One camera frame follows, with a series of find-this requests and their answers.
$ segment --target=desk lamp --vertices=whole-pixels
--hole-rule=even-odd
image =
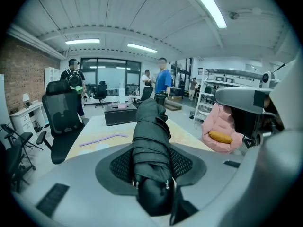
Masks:
[[[22,95],[22,101],[26,103],[27,108],[30,106],[28,93]]]

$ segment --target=purple strip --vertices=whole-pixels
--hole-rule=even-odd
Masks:
[[[94,140],[94,141],[90,141],[90,142],[87,142],[87,143],[80,144],[79,146],[90,145],[90,144],[93,144],[93,143],[96,143],[96,142],[99,142],[99,141],[107,140],[107,139],[112,138],[112,137],[115,137],[115,136],[128,137],[128,135],[125,135],[125,134],[112,134],[112,135],[110,135],[110,136],[101,138],[101,139],[99,139],[99,140]]]

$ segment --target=ceiling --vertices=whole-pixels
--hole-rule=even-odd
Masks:
[[[155,61],[192,57],[263,57],[289,62],[299,42],[272,0],[215,0],[219,29],[198,0],[28,0],[13,23],[64,55],[114,54]],[[256,15],[253,8],[260,8]],[[229,18],[237,12],[239,18]],[[99,38],[100,44],[65,41]],[[138,44],[157,53],[127,47]]]

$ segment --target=black fabric bundle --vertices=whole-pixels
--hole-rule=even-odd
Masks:
[[[151,215],[170,212],[173,180],[169,157],[170,131],[163,106],[153,99],[145,100],[136,114],[132,156],[138,201]]]

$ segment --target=yellow pillow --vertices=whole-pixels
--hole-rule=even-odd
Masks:
[[[217,132],[217,131],[209,131],[208,135],[210,138],[212,138],[220,143],[226,143],[226,144],[232,143],[232,138],[227,134],[223,134],[223,133]]]

